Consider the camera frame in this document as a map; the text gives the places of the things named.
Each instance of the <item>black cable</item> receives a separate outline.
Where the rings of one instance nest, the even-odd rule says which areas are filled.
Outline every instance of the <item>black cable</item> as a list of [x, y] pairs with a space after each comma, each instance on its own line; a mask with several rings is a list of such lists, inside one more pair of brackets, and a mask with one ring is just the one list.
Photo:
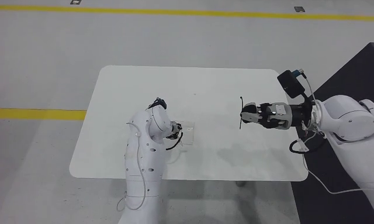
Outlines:
[[293, 149], [293, 145], [297, 143], [297, 140], [293, 141], [291, 144], [290, 144], [290, 151], [292, 153], [297, 153], [297, 154], [307, 154], [307, 153], [314, 153], [315, 151], [317, 151], [318, 149], [320, 149], [325, 143], [326, 143], [327, 139], [324, 139], [320, 145], [318, 145], [317, 147], [315, 147], [314, 149], [311, 149], [309, 151], [296, 151]]
[[178, 139], [178, 141], [175, 143], [175, 145], [172, 146], [172, 147], [170, 147], [170, 148], [167, 148], [166, 150], [172, 150], [173, 148], [175, 148], [175, 147], [179, 144], [179, 142], [181, 141], [182, 136], [183, 136], [183, 132], [181, 132], [181, 136], [179, 137], [179, 139]]

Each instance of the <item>table leg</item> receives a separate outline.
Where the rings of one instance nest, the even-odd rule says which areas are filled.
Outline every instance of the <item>table leg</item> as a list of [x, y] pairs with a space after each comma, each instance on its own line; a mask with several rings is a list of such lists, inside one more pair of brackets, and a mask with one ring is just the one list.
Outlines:
[[235, 181], [237, 187], [244, 187], [247, 183], [246, 181]]

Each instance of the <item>tabletop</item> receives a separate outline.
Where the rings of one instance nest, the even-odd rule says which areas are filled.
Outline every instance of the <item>tabletop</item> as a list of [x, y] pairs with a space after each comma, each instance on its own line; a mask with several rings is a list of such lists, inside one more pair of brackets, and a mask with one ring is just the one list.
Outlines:
[[[156, 97], [170, 120], [193, 124], [193, 143], [167, 151], [165, 180], [302, 181], [295, 129], [240, 124], [244, 104], [285, 102], [266, 69], [107, 66], [99, 74], [70, 164], [78, 178], [125, 178], [126, 122]], [[165, 141], [165, 148], [173, 145]]]

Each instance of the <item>black platform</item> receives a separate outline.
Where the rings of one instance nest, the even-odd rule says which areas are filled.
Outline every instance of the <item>black platform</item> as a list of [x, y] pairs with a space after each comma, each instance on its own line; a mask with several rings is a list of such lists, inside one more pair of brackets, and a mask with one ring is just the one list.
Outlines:
[[[334, 95], [347, 95], [357, 101], [374, 100], [374, 43], [363, 48], [314, 94], [321, 101]], [[318, 145], [321, 141], [322, 138], [315, 137], [308, 145]], [[308, 168], [331, 191], [358, 188], [328, 142], [305, 158]], [[301, 224], [374, 223], [374, 210], [362, 191], [331, 195], [312, 175], [303, 182], [292, 182], [292, 189]]]

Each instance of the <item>clear plastic object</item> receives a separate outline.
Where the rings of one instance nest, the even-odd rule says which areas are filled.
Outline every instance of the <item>clear plastic object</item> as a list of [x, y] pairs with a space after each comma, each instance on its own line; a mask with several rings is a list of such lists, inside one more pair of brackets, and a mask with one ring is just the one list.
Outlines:
[[180, 123], [182, 125], [182, 144], [183, 145], [193, 145], [193, 128], [195, 126], [194, 122], [186, 122], [186, 121], [178, 121], [177, 123]]

